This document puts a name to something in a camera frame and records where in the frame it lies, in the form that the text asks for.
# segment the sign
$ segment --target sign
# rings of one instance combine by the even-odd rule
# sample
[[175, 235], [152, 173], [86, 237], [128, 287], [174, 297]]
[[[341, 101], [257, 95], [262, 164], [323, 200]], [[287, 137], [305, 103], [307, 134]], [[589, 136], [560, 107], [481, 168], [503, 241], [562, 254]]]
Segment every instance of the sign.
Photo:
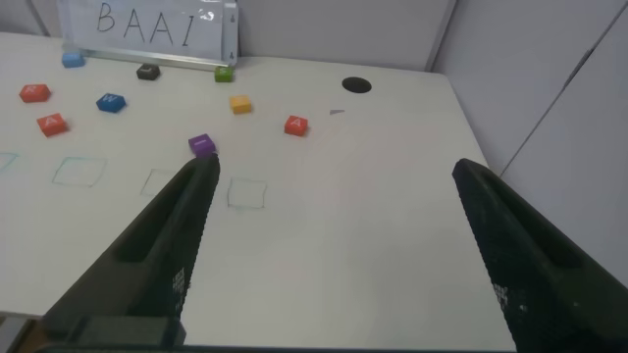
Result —
[[233, 0], [57, 2], [67, 46], [82, 49], [86, 55], [184, 67], [236, 62], [237, 6]]

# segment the drawn square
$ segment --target drawn square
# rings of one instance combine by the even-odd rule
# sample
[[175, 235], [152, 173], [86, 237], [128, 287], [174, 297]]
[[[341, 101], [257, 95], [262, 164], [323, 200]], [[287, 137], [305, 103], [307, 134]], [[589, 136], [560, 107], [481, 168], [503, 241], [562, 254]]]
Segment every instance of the drawn square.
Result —
[[264, 208], [264, 194], [266, 193], [266, 181], [249, 180], [232, 177], [227, 192], [229, 207], [240, 208]]
[[7, 169], [16, 158], [18, 158], [18, 155], [15, 153], [0, 152], [0, 172]]
[[144, 187], [141, 188], [141, 195], [155, 196], [166, 186], [166, 184], [172, 180], [176, 172], [166, 170], [150, 170], [150, 174], [144, 183]]
[[102, 177], [107, 166], [104, 158], [66, 157], [52, 182], [66, 186], [91, 187]]

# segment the black cube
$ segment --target black cube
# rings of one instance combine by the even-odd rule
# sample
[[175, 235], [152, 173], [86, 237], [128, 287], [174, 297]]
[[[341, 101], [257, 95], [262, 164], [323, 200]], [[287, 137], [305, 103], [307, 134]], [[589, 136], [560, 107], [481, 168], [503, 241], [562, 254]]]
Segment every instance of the black cube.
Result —
[[161, 74], [161, 72], [157, 65], [142, 64], [142, 66], [137, 69], [137, 78], [139, 79], [155, 80], [159, 77], [159, 74]]

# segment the cube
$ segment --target cube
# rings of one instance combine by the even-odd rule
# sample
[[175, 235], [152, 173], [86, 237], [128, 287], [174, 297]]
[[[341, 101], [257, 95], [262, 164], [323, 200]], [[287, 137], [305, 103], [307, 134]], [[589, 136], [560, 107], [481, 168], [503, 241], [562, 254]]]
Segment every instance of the cube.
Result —
[[231, 82], [234, 80], [234, 68], [219, 67], [214, 71], [214, 79], [216, 82]]
[[245, 95], [233, 96], [229, 98], [229, 103], [232, 106], [234, 114], [250, 113], [253, 110], [251, 101]]
[[96, 105], [103, 112], [118, 113], [127, 105], [127, 101], [121, 95], [107, 93], [96, 101]]
[[43, 132], [46, 137], [50, 137], [57, 133], [65, 132], [68, 130], [68, 125], [66, 121], [63, 120], [61, 114], [53, 114], [51, 116], [43, 117], [37, 119], [37, 123], [39, 124], [39, 128]]
[[307, 131], [307, 119], [290, 116], [284, 126], [284, 132], [296, 136], [303, 136]]
[[85, 59], [82, 57], [80, 52], [63, 53], [61, 63], [66, 69], [79, 68], [85, 65]]
[[50, 89], [45, 84], [27, 84], [20, 92], [25, 103], [45, 102], [50, 97]]
[[157, 65], [143, 64], [137, 69], [137, 78], [139, 79], [155, 80], [159, 77], [159, 74], [161, 74], [161, 72]]
[[191, 148], [196, 157], [206, 156], [216, 152], [216, 145], [214, 144], [214, 141], [209, 138], [207, 133], [193, 137], [188, 142], [189, 148]]

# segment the sign stand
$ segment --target sign stand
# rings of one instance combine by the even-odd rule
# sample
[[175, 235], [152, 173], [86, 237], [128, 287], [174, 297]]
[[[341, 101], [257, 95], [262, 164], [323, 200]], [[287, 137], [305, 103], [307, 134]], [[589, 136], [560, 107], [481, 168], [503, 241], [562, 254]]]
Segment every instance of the sign stand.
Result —
[[57, 0], [65, 51], [214, 71], [237, 63], [235, 0]]

